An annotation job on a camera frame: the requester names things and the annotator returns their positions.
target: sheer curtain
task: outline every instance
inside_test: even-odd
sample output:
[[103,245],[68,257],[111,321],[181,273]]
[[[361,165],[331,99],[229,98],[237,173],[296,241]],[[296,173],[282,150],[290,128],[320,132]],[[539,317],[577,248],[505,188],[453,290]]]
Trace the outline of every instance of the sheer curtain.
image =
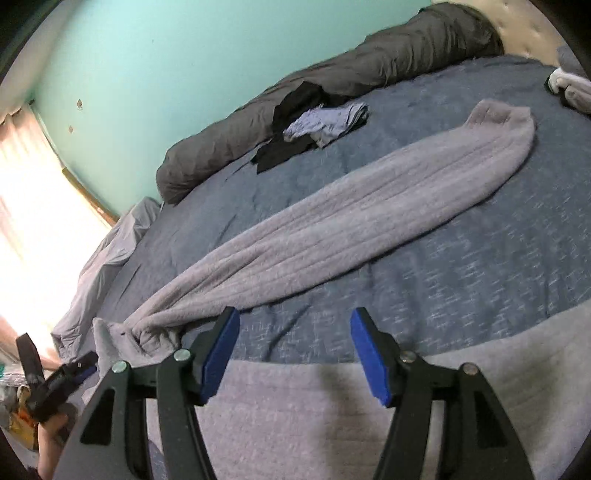
[[1,343],[27,332],[43,357],[57,361],[50,331],[109,228],[62,175],[30,107],[8,116],[0,125]]

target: gray pillow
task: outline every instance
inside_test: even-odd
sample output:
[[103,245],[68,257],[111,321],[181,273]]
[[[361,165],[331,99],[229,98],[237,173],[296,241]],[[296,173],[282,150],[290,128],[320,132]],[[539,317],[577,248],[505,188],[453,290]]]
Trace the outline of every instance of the gray pillow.
[[461,60],[502,53],[495,28],[477,10],[430,5],[405,24],[368,36],[353,50],[288,75],[226,119],[172,146],[156,172],[160,195],[167,203],[180,202],[215,172],[267,140],[275,107],[304,80],[327,93],[359,97]]

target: blue gripper pad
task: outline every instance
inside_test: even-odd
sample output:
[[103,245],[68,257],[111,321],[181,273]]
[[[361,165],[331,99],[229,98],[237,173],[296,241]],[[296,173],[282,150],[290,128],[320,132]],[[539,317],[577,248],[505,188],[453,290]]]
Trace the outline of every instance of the blue gripper pad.
[[375,335],[380,335],[365,309],[355,309],[351,315],[351,337],[361,360],[365,378],[374,397],[384,406],[390,405],[392,393],[388,387],[388,367],[374,342]]
[[238,340],[238,333],[240,333],[240,314],[236,309],[232,309],[230,318],[217,336],[216,342],[203,364],[203,381],[200,392],[203,403],[206,403],[217,393],[236,340]]

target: gray fleece blanket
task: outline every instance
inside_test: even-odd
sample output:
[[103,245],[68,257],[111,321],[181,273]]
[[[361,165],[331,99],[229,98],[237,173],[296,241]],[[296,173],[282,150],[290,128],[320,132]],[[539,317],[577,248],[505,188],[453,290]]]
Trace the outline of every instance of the gray fleece blanket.
[[178,328],[301,292],[427,232],[486,199],[523,163],[529,108],[481,101],[460,127],[356,170],[214,250],[123,324],[93,322],[102,372],[160,361]]
[[[452,368],[477,363],[536,479],[557,480],[591,429],[590,351],[587,301],[513,337],[427,360]],[[438,410],[424,480],[434,478]],[[197,408],[217,477],[243,480],[372,478],[392,413],[371,396],[360,364],[247,361],[230,361],[218,395]],[[161,448],[155,401],[148,403],[148,432]]]

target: blue comforter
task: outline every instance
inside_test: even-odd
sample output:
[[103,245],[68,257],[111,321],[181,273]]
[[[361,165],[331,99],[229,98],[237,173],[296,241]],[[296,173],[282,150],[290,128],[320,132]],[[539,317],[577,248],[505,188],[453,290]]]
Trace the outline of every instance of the blue comforter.
[[357,306],[404,346],[433,354],[514,335],[590,298],[591,122],[544,90],[552,70],[512,56],[465,61],[365,95],[367,125],[323,150],[260,175],[247,154],[164,207],[98,316],[125,320],[233,236],[392,150],[460,125],[483,98],[532,109],[537,142],[523,168],[435,231],[243,312],[234,358],[353,361],[348,321]]

